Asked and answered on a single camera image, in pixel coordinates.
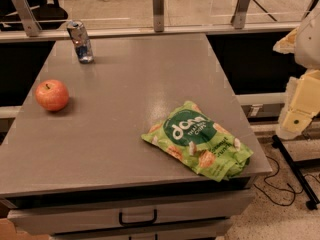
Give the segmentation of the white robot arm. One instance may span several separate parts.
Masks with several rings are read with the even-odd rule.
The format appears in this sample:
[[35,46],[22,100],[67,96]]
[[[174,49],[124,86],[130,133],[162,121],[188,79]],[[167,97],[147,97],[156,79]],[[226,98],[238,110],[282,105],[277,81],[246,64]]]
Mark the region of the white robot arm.
[[292,53],[295,62],[306,69],[299,78],[289,78],[276,128],[280,138],[294,139],[320,112],[320,9],[313,9],[297,28],[276,42],[273,50]]

